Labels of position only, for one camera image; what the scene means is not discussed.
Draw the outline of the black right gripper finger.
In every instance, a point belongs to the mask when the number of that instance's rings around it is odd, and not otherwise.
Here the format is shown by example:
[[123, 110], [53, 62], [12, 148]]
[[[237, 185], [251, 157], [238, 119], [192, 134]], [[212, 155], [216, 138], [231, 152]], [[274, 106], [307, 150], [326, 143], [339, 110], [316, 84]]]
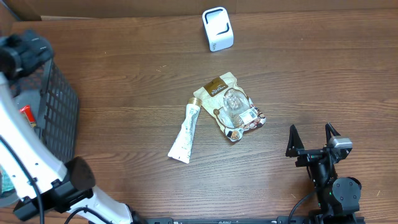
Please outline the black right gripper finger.
[[326, 141], [329, 142], [332, 137], [340, 136], [340, 133], [331, 125], [327, 123], [325, 125]]
[[287, 145], [287, 149], [285, 152], [286, 156], [298, 156], [299, 151], [303, 151], [305, 148], [301, 141], [301, 138], [298, 134], [297, 128], [295, 125], [291, 125], [289, 129], [289, 141]]

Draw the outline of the beige brown snack pouch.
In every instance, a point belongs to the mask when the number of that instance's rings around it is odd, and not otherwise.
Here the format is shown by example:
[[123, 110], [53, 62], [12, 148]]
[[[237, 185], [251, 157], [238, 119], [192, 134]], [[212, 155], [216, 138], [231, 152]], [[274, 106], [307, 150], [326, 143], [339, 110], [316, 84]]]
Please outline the beige brown snack pouch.
[[231, 72], [213, 79], [193, 95], [201, 100], [202, 107], [232, 142], [241, 140], [244, 132], [266, 123], [264, 113], [238, 86], [237, 78]]

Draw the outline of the white tube with gold cap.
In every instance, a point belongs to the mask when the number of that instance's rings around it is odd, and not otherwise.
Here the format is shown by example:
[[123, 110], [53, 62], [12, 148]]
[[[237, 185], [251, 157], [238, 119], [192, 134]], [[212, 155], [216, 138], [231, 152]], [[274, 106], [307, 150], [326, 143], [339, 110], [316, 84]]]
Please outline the white tube with gold cap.
[[195, 127], [200, 114], [202, 102], [199, 98], [192, 97], [188, 100], [185, 110], [185, 119], [181, 125], [169, 153], [172, 159], [178, 160], [185, 164], [190, 162], [192, 153], [193, 140], [195, 135]]

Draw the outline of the orange spaghetti packet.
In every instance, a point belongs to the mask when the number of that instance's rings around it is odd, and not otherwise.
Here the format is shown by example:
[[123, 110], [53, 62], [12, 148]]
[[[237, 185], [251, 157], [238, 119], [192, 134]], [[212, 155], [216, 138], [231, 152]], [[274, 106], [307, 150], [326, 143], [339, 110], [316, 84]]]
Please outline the orange spaghetti packet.
[[25, 105], [19, 112], [29, 122], [32, 128], [36, 127], [37, 123], [29, 105]]

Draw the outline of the teal wet wipes packet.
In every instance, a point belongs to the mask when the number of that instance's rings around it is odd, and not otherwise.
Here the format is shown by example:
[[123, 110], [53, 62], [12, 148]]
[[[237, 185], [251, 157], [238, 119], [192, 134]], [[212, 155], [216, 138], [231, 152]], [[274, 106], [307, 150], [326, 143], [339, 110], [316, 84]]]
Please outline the teal wet wipes packet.
[[7, 172], [1, 167], [1, 198], [8, 197], [15, 192], [14, 185]]

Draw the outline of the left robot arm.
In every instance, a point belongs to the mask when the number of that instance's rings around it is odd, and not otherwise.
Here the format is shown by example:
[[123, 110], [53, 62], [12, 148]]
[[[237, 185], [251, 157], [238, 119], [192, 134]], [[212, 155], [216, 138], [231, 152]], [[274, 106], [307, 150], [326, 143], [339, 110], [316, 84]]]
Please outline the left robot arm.
[[53, 58], [34, 31], [1, 38], [1, 167], [18, 199], [14, 215], [27, 221], [56, 211], [89, 223], [142, 223], [75, 155], [80, 101]]

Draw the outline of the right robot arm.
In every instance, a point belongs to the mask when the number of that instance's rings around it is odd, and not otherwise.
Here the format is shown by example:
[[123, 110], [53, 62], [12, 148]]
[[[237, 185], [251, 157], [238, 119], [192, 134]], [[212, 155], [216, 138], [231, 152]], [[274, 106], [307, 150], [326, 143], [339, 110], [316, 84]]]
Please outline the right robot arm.
[[[295, 165], [307, 169], [314, 190], [295, 204], [286, 223], [365, 224], [363, 217], [356, 216], [360, 210], [360, 181], [354, 177], [338, 177], [335, 169], [335, 164], [348, 157], [353, 143], [330, 123], [325, 125], [325, 132], [326, 144], [322, 148], [305, 149], [297, 128], [290, 127], [285, 155], [295, 157]], [[319, 209], [310, 211], [306, 217], [296, 217], [296, 209], [314, 195]]]

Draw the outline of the white barcode scanner box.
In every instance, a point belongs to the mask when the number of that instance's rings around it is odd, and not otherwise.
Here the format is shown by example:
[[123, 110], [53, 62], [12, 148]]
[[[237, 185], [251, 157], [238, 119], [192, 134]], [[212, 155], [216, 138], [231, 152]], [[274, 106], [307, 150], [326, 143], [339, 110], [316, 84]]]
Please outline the white barcode scanner box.
[[206, 10], [202, 14], [202, 21], [211, 52], [230, 48], [234, 44], [229, 15], [224, 7]]

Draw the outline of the dark grey plastic basket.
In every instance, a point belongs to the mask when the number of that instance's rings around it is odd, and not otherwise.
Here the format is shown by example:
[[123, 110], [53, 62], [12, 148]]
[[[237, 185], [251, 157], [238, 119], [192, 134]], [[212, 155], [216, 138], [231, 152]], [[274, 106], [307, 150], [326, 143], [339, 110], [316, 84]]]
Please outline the dark grey plastic basket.
[[19, 109], [30, 107], [33, 130], [47, 149], [65, 164], [72, 160], [80, 101], [56, 64], [45, 63], [9, 88]]

